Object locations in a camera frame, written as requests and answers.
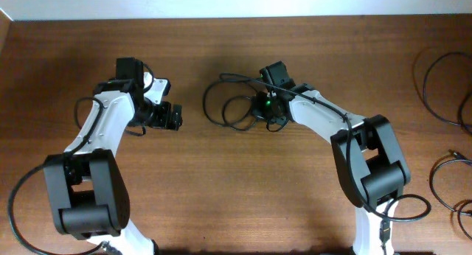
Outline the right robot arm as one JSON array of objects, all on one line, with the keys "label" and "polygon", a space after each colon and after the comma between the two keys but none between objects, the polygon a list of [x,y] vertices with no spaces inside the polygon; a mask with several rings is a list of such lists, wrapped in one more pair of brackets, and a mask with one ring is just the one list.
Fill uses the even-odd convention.
[{"label": "right robot arm", "polygon": [[411,180],[389,120],[351,113],[313,86],[297,85],[281,61],[260,70],[271,114],[311,129],[332,147],[339,184],[355,207],[351,254],[393,254],[393,214]]}]

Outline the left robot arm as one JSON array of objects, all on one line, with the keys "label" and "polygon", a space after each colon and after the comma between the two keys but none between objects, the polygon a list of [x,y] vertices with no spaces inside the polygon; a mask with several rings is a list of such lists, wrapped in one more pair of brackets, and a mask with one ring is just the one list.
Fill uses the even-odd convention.
[{"label": "left robot arm", "polygon": [[76,139],[45,160],[52,219],[60,234],[105,244],[118,254],[158,254],[130,219],[130,199],[116,163],[127,127],[178,130],[181,106],[163,100],[170,82],[134,57],[116,61],[114,78],[99,83]]}]

